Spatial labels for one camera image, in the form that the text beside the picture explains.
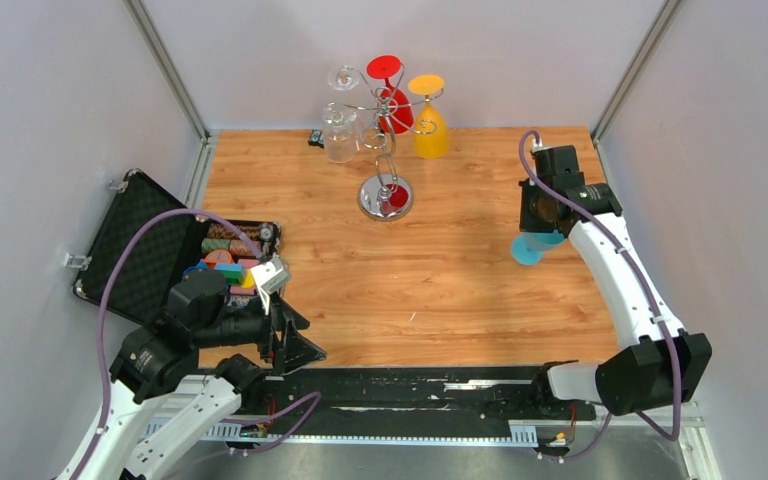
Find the blue wine glass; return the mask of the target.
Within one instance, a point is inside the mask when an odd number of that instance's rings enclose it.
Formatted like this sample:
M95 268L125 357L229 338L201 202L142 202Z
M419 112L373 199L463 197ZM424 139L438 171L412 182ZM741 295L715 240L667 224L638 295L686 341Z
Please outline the blue wine glass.
M511 256L521 265L533 266L540 262L544 254L565 241L565 237L557 231L550 233L523 232L512 242Z

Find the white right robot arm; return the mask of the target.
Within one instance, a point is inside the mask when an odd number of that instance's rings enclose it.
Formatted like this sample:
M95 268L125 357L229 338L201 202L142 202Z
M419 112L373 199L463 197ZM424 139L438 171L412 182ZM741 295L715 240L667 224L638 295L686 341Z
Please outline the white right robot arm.
M514 258L535 265L549 250L572 245L608 308L619 348L602 363L545 364L530 392L533 408L552 418L571 401L589 401L623 416L690 401L712 346L685 328L652 283L612 189L586 182L571 145L538 146L530 156Z

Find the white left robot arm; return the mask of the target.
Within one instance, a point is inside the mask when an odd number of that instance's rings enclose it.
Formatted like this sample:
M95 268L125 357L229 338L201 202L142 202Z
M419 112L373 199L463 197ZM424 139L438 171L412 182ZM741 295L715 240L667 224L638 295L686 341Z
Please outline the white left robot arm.
M268 372L235 354L154 433L147 428L198 366L199 350L220 342L255 343L273 352L271 374L287 375L325 359L301 335L307 320L276 301L244 309L228 306L229 287L214 270L190 273L169 292L155 321L129 334L111 367L103 368L102 404L62 479L169 479L173 465L214 425L237 410L258 411L266 400Z

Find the chrome wine glass rack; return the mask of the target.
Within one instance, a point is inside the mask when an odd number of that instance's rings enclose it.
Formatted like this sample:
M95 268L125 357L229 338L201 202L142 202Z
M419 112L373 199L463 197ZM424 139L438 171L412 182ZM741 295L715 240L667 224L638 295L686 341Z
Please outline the chrome wine glass rack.
M371 106L352 105L358 114L369 113L371 122L359 125L359 145L375 153L374 174L359 187L357 202L362 213L376 221L395 221L406 216L414 203L414 191L410 183L398 172L394 161L397 150L397 135L381 130L380 120L387 113L385 100L377 94L384 86L381 80L372 79L365 71L356 68L360 75L360 84L365 85L373 96ZM412 110L422 102L409 101Z

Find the clear hanging wine glass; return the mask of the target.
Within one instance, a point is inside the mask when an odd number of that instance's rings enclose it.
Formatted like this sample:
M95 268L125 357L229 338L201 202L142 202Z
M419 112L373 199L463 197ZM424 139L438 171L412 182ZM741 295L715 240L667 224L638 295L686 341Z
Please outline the clear hanging wine glass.
M360 75L352 66L340 66L328 75L328 83L337 92L350 92L360 83ZM333 163L345 164L359 151L358 110L345 102L330 102L322 111L323 145L326 157Z

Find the yellow wine glass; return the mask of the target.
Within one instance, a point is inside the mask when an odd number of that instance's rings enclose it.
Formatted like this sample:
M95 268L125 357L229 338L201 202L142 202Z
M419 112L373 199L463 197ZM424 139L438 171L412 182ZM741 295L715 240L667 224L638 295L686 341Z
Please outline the yellow wine glass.
M442 157L449 150L449 134L446 121L433 105L444 89L444 79L436 74L416 76L408 83L414 95L422 97L422 108L414 122L414 150L424 159Z

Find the red wine glass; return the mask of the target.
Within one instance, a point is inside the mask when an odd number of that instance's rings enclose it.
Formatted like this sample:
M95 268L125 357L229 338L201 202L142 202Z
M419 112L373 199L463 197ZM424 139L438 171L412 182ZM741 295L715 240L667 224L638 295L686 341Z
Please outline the red wine glass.
M366 73L372 79L384 82L377 94L387 106L387 113L379 122L381 130L396 135L407 132L413 126L414 115L407 95L398 87L404 74L401 60L395 55L380 55L367 64Z

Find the black poker chip case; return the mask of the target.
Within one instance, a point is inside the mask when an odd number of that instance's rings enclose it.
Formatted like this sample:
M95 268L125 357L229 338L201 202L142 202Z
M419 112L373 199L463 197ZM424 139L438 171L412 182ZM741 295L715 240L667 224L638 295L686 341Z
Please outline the black poker chip case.
M108 279L133 236L155 216L185 205L139 169L128 171L87 253L88 264L77 272L73 294L101 303ZM209 218L178 215L149 228L126 258L111 290L107 310L138 325L151 320L165 304L170 288L186 271L216 249L237 260L256 260L249 246L265 255L278 251L281 228L270 221L231 220L249 240Z

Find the small black clip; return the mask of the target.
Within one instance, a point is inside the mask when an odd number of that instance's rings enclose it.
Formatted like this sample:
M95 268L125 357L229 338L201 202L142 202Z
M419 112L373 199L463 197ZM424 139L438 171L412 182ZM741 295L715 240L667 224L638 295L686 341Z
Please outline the small black clip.
M323 148L324 147L323 132L317 129L311 130L308 137L308 145Z

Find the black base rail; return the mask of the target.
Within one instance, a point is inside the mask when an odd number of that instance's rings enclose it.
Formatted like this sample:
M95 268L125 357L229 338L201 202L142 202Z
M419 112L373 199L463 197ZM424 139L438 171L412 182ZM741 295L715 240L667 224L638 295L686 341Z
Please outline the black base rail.
M503 438L512 421L563 430L596 419L593 406L533 386L539 373L533 365L309 368L267 379L261 406L318 392L299 434L345 437Z

